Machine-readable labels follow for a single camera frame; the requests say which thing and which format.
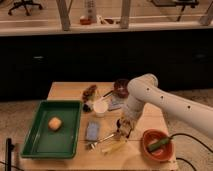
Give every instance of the terracotta pot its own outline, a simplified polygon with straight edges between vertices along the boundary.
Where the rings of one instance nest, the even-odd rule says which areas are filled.
[[[159,130],[149,129],[145,131],[141,139],[143,154],[149,159],[157,162],[168,161],[172,157],[174,151],[172,141],[169,141],[168,144],[162,145],[154,152],[149,152],[147,149],[150,144],[153,144],[166,137],[168,136]]]

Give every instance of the green tray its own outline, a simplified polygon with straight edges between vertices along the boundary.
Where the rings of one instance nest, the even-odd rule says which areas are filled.
[[[76,153],[82,104],[80,101],[41,101],[26,136],[23,158],[73,158]],[[56,132],[48,128],[52,117],[62,126]]]

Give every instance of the white cup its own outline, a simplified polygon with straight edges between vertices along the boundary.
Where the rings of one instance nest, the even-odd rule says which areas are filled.
[[[98,117],[104,117],[106,111],[108,110],[108,103],[104,100],[96,100],[93,103],[93,110]]]

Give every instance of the green vegetable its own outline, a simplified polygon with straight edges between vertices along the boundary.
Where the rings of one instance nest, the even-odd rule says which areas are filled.
[[[166,138],[160,139],[159,141],[148,145],[147,150],[150,153],[154,152],[154,151],[158,150],[159,148],[161,148],[161,146],[168,144],[170,142],[170,140],[171,140],[170,137],[166,137]]]

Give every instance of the wooden table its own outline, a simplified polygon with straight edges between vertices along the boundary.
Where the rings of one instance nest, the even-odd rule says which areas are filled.
[[[101,95],[112,89],[109,82],[54,82],[48,95],[48,100],[76,100],[81,99],[83,90],[92,84],[98,86]],[[156,163],[148,160],[141,153],[140,141],[143,132],[154,128],[168,133],[161,110],[151,104],[146,104],[143,115],[136,129],[131,133],[129,141],[111,154],[104,155],[101,149],[113,143],[113,139],[99,144],[94,150],[85,149],[85,133],[88,121],[96,119],[100,122],[99,138],[116,130],[116,121],[121,115],[121,109],[107,112],[105,117],[97,118],[95,114],[81,114],[80,130],[76,155],[66,160],[32,160],[21,159],[20,165],[25,170],[177,170],[175,154],[170,161]]]

